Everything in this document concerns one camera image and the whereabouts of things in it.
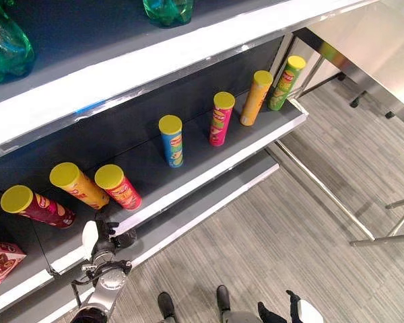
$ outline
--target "pink box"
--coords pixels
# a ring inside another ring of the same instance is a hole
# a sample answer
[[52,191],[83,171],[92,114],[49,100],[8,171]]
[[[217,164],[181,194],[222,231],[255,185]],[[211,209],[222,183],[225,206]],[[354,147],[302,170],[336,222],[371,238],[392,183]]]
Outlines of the pink box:
[[0,283],[25,256],[16,244],[0,242]]

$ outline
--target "black shoe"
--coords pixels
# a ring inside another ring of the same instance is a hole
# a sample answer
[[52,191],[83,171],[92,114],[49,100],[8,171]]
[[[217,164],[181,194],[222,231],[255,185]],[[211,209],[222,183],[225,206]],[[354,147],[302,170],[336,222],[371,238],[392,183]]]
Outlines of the black shoe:
[[175,318],[175,308],[174,303],[172,303],[172,298],[165,291],[161,292],[157,297],[157,303],[159,304],[160,311],[164,319],[169,317]]
[[230,311],[229,291],[225,285],[217,287],[217,306],[220,311],[220,318],[224,312]]

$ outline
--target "green plastic bottle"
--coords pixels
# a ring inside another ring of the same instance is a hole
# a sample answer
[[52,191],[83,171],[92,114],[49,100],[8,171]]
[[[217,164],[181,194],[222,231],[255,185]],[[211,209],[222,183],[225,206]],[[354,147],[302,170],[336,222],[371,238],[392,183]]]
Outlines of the green plastic bottle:
[[163,26],[186,24],[193,12],[193,0],[143,0],[143,6],[148,17]]
[[0,83],[7,74],[26,74],[34,62],[30,41],[21,28],[7,16],[4,5],[13,5],[13,0],[0,0]]

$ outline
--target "white shelf edge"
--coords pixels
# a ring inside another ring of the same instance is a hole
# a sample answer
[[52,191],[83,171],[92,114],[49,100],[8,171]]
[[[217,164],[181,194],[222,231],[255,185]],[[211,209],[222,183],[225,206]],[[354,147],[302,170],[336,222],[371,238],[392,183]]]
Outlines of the white shelf edge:
[[16,285],[14,288],[0,295],[0,311],[12,304],[13,302],[19,300],[21,297],[27,295],[34,289],[43,286],[48,281],[54,279],[46,269],[43,269],[39,273],[26,279],[24,282]]
[[[303,107],[297,102],[291,102],[297,109],[301,111]],[[269,133],[268,135],[260,138],[258,141],[255,141],[251,145],[241,149],[238,153],[234,154],[233,156],[225,159],[220,164],[216,165],[215,167],[211,168],[210,170],[202,173],[201,175],[193,178],[186,184],[182,185],[180,188],[170,192],[169,194],[163,196],[162,198],[158,199],[156,202],[148,205],[144,209],[140,210],[129,216],[126,220],[120,222],[119,227],[116,229],[116,235],[122,234],[127,230],[139,225],[140,223],[144,222],[145,220],[149,219],[151,216],[159,213],[172,203],[178,201],[189,192],[194,191],[196,188],[204,185],[206,182],[210,181],[212,178],[219,176],[220,174],[224,173],[225,171],[229,170],[230,168],[234,167],[236,164],[241,162],[242,160],[246,159],[247,157],[251,156],[252,154],[256,153],[257,151],[264,148],[270,142],[280,138],[282,135],[288,133],[289,131],[296,128],[298,125],[302,124],[307,119],[308,113],[303,112],[301,115],[296,117],[295,119],[289,121],[288,123],[284,124],[283,126],[275,129],[273,132]],[[52,262],[50,265],[51,267],[56,270],[58,273],[65,272],[68,268],[71,268],[73,265],[78,263],[84,258],[84,251],[82,246],[76,248],[75,250],[71,251],[70,253],[66,254],[65,256],[57,259],[56,261]]]
[[[132,260],[132,266],[135,268],[139,266],[142,262],[146,261],[148,258],[152,257],[154,254],[159,252],[161,249],[165,248],[167,245],[171,244],[173,241],[178,239],[180,236],[188,232],[188,230],[193,229],[196,225],[201,223],[203,220],[207,219],[210,215],[213,215],[215,212],[220,210],[222,207],[226,206],[228,203],[239,197],[241,194],[245,193],[251,187],[256,185],[257,183],[266,179],[269,175],[274,173],[276,170],[279,169],[279,164],[275,164],[273,167],[269,168],[268,170],[264,171],[262,174],[258,175],[254,179],[252,179],[247,184],[241,186],[238,190],[232,192],[230,195],[225,197],[223,200],[218,202],[217,204],[210,207],[208,210],[202,212],[192,221],[188,222],[185,226],[181,227],[179,230],[176,230],[173,234],[163,239],[161,242],[156,244],[154,247],[150,248],[147,252],[144,252],[141,256],[137,257],[136,259]],[[91,293],[94,292],[94,288],[90,288],[84,293],[80,295],[82,301],[88,298]],[[65,315],[66,313],[70,312],[73,308],[76,308],[76,300],[72,299],[61,308],[55,310],[53,313],[48,315],[47,317],[43,318],[38,323],[52,323],[55,320],[58,320],[60,317]]]
[[[66,116],[75,114],[77,122],[111,108],[120,100],[108,103],[107,99],[231,48],[242,45],[238,52],[246,51],[245,44],[251,40],[276,31],[286,33],[302,21],[322,21],[375,1],[289,0],[86,67],[0,102],[0,146]],[[76,113],[99,102],[104,104],[88,115]],[[0,148],[0,154],[17,148]]]

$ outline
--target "floor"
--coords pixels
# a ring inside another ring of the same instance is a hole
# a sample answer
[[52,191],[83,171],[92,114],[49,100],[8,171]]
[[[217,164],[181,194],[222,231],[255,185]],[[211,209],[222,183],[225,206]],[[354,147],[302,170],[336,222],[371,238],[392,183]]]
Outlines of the floor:
[[[333,80],[300,98],[310,118],[282,140],[381,236],[404,214],[384,208],[404,198],[404,124],[387,120],[370,98],[350,108],[351,88]],[[157,322],[161,291],[172,295],[182,323],[218,322],[222,283],[233,310],[256,313],[263,301],[289,318],[291,289],[326,322],[404,322],[404,243],[350,247],[364,235],[271,148],[280,170],[137,267],[111,322]]]

